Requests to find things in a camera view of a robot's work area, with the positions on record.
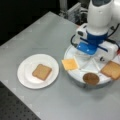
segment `black background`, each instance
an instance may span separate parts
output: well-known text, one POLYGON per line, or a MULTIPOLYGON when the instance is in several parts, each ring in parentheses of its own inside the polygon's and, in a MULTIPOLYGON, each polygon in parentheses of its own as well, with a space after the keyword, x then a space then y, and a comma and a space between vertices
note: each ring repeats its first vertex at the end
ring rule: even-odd
MULTIPOLYGON (((68 0, 68 8, 77 2, 77 0, 68 0)), ((59 0, 1 0, 0 45, 28 27, 48 11, 59 14, 59 0)))

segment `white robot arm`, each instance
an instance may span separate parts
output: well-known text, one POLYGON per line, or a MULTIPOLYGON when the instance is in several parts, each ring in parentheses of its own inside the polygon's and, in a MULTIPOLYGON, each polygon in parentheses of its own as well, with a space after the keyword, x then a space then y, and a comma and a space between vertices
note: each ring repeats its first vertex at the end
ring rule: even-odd
POLYGON ((91 0, 88 8, 87 24, 76 30, 80 38, 77 49, 89 55, 104 54, 111 60, 115 57, 118 46, 105 40, 111 20, 120 22, 120 0, 91 0))

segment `bread slice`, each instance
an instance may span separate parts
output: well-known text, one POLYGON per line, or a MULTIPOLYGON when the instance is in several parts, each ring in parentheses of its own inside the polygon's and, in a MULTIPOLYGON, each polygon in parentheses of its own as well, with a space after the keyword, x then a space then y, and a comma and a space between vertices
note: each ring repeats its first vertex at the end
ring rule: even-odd
POLYGON ((111 77, 113 80, 117 80, 120 78, 120 65, 109 61, 101 70, 101 73, 111 77))
POLYGON ((51 71, 52 71, 52 68, 39 64, 37 68, 33 71, 32 75, 34 77, 37 77, 45 81, 47 77, 49 76, 49 74, 51 73, 51 71))

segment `grey table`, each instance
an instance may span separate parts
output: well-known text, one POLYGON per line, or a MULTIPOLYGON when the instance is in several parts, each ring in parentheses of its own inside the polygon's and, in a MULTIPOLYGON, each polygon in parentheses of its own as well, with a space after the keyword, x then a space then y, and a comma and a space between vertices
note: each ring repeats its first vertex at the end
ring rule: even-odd
POLYGON ((47 13, 0 47, 0 81, 42 120, 120 120, 120 81, 85 90, 63 69, 61 60, 76 28, 47 13), (17 78, 18 66, 25 58, 41 53, 57 60, 59 75, 46 88, 28 89, 17 78))

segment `plate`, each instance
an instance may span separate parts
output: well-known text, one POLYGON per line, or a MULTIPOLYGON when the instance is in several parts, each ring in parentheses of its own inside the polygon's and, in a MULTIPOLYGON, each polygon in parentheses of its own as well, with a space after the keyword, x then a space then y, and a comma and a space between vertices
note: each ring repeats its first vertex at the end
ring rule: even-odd
POLYGON ((100 69, 103 66, 105 66, 106 63, 104 62, 101 63, 99 61, 96 61, 96 63, 94 63, 95 61, 93 61, 94 60, 93 57, 90 58, 90 56, 88 55, 86 56, 86 54, 84 54, 81 51, 78 51, 73 46, 69 46, 65 52, 64 59, 69 59, 69 58, 75 58, 80 68, 83 67, 82 69, 68 71, 68 74, 71 77, 73 77, 75 80, 77 80, 77 82, 81 84, 86 84, 83 80, 83 76, 88 72, 96 73, 99 76, 100 81, 98 85, 106 84, 112 81, 110 77, 107 77, 99 72, 100 69))
POLYGON ((59 65, 57 61, 46 54, 36 54, 25 59, 18 67, 17 76, 22 85, 31 89, 44 88, 53 83, 59 73, 59 65), (40 80, 32 75, 32 72, 38 66, 43 64, 52 68, 51 73, 45 81, 40 80))

